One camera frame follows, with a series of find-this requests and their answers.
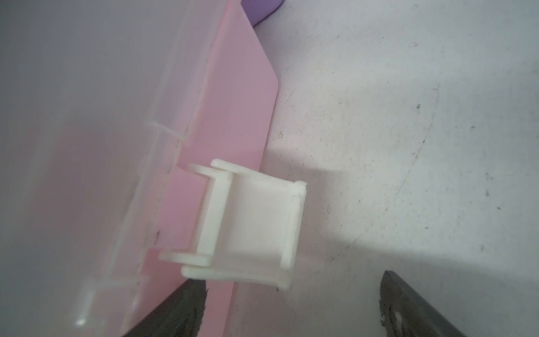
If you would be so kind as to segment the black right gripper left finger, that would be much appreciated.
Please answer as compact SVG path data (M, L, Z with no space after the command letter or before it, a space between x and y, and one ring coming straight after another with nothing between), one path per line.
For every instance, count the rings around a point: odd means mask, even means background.
M205 281L188 279L124 336L197 336L202 326L207 294Z

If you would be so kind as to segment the pink toolbox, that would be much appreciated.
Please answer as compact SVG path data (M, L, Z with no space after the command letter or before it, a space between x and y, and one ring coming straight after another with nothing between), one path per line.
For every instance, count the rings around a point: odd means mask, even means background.
M1 335L124 336L188 279L290 287L307 185L241 1L1 3Z

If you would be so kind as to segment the purple toolbox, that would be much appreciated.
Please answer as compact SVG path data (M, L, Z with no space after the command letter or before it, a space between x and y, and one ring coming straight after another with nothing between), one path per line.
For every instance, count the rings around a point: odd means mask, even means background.
M284 0L242 0L241 5L252 26L272 15Z

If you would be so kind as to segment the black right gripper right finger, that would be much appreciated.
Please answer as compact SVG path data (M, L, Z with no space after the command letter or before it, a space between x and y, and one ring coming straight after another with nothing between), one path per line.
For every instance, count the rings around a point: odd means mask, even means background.
M397 273L386 270L380 282L380 321L393 337L465 337Z

